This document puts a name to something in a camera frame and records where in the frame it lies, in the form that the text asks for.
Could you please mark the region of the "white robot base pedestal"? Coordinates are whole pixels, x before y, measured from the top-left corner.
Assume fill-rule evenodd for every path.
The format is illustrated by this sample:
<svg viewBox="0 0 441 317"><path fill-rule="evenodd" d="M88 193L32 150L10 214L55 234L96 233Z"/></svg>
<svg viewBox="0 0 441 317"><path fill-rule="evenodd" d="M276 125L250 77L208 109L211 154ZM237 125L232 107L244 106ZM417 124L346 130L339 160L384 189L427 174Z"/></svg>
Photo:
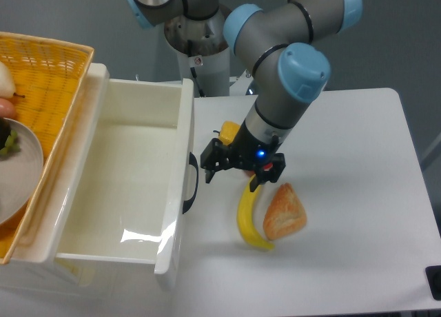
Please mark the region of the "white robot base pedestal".
<svg viewBox="0 0 441 317"><path fill-rule="evenodd" d="M137 17L147 26L163 24L169 47L175 52L182 79L191 79L196 96L228 96L230 48L223 28L231 10L219 0L145 6L135 3Z"/></svg>

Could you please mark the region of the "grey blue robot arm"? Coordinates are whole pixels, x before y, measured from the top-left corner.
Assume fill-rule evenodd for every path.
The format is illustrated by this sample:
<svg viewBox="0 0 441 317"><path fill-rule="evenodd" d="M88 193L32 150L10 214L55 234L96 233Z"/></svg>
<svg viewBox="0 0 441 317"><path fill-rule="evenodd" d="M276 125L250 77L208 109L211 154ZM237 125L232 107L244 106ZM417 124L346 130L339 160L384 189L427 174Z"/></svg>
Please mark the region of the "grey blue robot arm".
<svg viewBox="0 0 441 317"><path fill-rule="evenodd" d="M161 25L182 78L197 96L229 90L229 56L251 74L258 96L230 143L211 140L201 154L206 181L232 168L253 171L254 190L285 168L279 147L326 86L331 67L312 43L359 22L362 0L286 0L266 12L219 0L126 0L143 28Z"/></svg>

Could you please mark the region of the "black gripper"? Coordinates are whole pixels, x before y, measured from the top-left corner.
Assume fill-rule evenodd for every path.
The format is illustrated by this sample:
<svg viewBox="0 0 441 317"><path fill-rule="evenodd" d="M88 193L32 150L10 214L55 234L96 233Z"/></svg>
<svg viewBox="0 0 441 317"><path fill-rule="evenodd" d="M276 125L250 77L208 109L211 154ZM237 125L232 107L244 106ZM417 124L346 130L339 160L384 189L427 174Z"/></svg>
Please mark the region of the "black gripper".
<svg viewBox="0 0 441 317"><path fill-rule="evenodd" d="M228 146L218 138L213 138L201 153L201 167L205 170L205 182L210 183L215 173L231 168L255 171L254 178L249 184L251 192L266 182L276 183L283 173L286 163L285 155L278 153L281 146L279 135L269 132L269 140L256 138L247 127L245 121L234 141ZM269 171L263 166L273 163Z"/></svg>

